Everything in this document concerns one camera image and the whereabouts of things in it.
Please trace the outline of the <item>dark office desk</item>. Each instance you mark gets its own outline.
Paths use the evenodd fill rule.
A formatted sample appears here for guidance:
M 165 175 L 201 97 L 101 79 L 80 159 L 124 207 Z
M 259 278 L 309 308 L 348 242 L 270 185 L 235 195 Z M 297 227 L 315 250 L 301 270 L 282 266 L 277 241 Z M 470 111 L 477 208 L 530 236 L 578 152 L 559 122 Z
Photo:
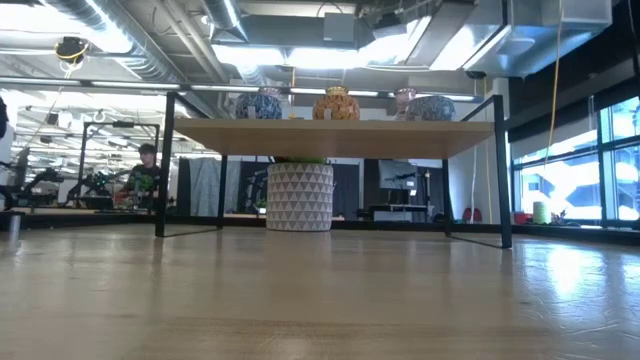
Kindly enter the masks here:
M 414 215 L 420 214 L 422 219 L 418 222 L 428 222 L 434 207 L 432 205 L 414 204 L 381 204 L 371 205 L 368 208 L 358 209 L 358 218 L 374 222 L 408 222 L 414 221 Z

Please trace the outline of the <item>grey fabric partition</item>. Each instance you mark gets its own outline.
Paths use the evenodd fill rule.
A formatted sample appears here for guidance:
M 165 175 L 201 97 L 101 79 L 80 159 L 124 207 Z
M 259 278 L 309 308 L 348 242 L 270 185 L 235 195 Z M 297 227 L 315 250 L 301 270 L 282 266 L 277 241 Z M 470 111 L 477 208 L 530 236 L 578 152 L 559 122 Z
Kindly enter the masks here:
M 177 214 L 217 217 L 222 161 L 215 158 L 180 158 L 177 178 Z M 224 213 L 238 209 L 239 161 L 227 161 Z

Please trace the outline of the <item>orange patterned candle tin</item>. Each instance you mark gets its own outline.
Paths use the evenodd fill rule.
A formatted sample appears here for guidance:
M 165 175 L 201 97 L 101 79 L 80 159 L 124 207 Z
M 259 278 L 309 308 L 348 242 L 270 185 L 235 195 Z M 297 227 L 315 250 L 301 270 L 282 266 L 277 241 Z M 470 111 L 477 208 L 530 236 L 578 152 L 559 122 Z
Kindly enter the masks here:
M 312 110 L 312 118 L 324 120 L 325 114 L 330 114 L 330 120 L 359 120 L 359 103 L 355 98 L 346 94 L 326 95 L 316 100 Z

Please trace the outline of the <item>blue patterned candle tin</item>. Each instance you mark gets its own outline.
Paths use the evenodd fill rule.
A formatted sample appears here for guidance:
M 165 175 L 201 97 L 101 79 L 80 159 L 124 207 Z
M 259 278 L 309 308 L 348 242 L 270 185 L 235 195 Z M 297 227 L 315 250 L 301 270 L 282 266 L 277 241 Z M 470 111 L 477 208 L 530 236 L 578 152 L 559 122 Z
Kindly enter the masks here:
M 451 99 L 432 95 L 411 100 L 406 119 L 409 121 L 452 121 L 455 115 L 455 105 Z

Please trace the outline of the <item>person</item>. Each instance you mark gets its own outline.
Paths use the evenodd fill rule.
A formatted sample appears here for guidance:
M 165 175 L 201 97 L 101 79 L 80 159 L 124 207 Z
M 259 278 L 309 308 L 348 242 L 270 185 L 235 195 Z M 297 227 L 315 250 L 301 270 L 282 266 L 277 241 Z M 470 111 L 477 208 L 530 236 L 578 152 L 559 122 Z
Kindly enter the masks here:
M 0 169 L 11 162 L 14 132 L 15 129 L 9 116 L 9 108 L 0 96 Z
M 125 198 L 140 196 L 138 206 L 152 209 L 160 174 L 160 167 L 156 164 L 157 149 L 153 144 L 144 143 L 139 146 L 138 153 L 141 163 L 131 169 L 120 195 Z

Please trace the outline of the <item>light green spool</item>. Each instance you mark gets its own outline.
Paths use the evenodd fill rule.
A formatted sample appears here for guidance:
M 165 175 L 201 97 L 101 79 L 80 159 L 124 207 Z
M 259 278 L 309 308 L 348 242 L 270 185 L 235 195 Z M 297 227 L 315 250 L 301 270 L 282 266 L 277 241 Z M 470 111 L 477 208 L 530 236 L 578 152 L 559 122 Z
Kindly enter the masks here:
M 535 201 L 533 203 L 532 221 L 537 225 L 549 224 L 552 222 L 551 210 L 545 201 Z

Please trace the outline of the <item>white candle front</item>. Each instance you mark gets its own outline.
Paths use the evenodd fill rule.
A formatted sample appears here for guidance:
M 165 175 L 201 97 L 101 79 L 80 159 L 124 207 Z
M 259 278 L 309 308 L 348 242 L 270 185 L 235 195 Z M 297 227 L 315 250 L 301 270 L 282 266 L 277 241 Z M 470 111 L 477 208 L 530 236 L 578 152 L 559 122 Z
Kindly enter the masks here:
M 278 97 L 257 93 L 238 96 L 235 105 L 237 119 L 280 119 L 282 108 Z

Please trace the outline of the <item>succulent in triangle-patterned pot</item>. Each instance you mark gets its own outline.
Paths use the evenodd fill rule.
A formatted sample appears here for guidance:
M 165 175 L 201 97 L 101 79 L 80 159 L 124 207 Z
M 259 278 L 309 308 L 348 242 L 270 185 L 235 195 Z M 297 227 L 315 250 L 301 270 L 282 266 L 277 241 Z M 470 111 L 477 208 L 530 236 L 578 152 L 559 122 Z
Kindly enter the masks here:
M 334 171 L 326 158 L 276 157 L 267 174 L 267 229 L 286 232 L 331 229 Z

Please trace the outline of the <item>dark computer monitor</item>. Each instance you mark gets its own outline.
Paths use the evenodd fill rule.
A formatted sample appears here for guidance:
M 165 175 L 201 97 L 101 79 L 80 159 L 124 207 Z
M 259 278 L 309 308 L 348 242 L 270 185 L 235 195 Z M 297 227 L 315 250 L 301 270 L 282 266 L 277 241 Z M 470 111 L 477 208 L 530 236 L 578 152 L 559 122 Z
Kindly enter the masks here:
M 379 186 L 389 190 L 415 190 L 417 167 L 409 162 L 379 160 Z

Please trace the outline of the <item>wooden shelf with black legs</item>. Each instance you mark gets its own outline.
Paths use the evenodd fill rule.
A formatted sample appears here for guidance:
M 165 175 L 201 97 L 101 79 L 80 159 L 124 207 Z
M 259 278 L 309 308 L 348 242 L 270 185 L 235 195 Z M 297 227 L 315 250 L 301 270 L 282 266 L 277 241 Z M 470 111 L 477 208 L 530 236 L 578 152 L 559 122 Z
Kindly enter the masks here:
M 344 121 L 301 119 L 215 119 L 202 113 L 198 118 L 178 118 L 180 101 L 194 112 L 199 109 L 176 92 L 166 94 L 161 150 L 159 209 L 155 234 L 165 235 L 168 172 L 173 134 L 182 135 L 222 155 L 219 206 L 216 226 L 224 224 L 224 196 L 230 155 L 281 157 L 338 157 L 363 159 L 440 159 L 443 171 L 444 232 L 453 231 L 448 160 L 493 136 L 496 145 L 499 204 L 499 249 L 512 247 L 509 174 L 507 169 L 504 101 L 492 95 L 458 122 Z

